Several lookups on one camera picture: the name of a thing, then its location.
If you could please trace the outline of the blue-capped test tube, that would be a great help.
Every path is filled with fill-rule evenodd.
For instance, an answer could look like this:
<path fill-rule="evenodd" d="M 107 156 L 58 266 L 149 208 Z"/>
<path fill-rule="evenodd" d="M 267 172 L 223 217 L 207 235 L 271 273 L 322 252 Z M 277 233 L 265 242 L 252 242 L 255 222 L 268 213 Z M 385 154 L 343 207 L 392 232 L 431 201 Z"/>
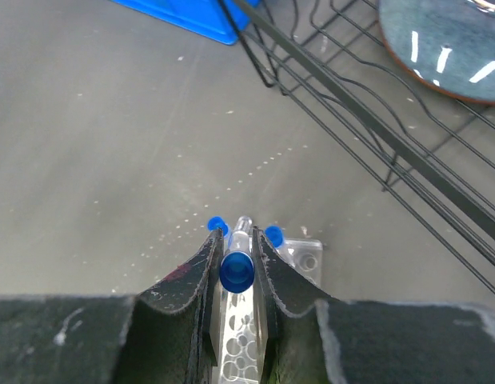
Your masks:
<path fill-rule="evenodd" d="M 265 236 L 270 240 L 273 247 L 280 250 L 285 245 L 285 235 L 280 226 L 272 225 L 265 228 Z"/>
<path fill-rule="evenodd" d="M 228 233 L 219 278 L 224 289 L 241 294 L 253 285 L 255 270 L 251 256 L 252 219 L 241 216 Z"/>
<path fill-rule="evenodd" d="M 208 231 L 220 229 L 222 231 L 224 240 L 226 240 L 228 238 L 228 235 L 230 234 L 230 227 L 221 216 L 214 216 L 210 218 L 207 222 L 207 229 Z"/>

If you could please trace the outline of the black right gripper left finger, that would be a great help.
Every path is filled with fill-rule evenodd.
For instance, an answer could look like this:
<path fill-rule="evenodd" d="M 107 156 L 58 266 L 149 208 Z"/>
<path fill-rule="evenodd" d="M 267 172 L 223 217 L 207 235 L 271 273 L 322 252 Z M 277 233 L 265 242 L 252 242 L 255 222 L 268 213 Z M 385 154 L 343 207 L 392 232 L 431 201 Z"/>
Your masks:
<path fill-rule="evenodd" d="M 223 235 L 140 294 L 1 295 L 0 383 L 207 383 Z"/>

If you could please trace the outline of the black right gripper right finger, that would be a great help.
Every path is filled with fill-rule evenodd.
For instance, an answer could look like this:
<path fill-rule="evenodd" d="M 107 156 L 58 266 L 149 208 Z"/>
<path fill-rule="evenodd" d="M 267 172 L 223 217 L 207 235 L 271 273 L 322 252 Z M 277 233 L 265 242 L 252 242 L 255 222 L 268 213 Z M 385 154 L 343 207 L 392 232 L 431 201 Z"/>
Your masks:
<path fill-rule="evenodd" d="M 495 383 L 495 316 L 451 302 L 342 301 L 254 229 L 263 383 Z"/>

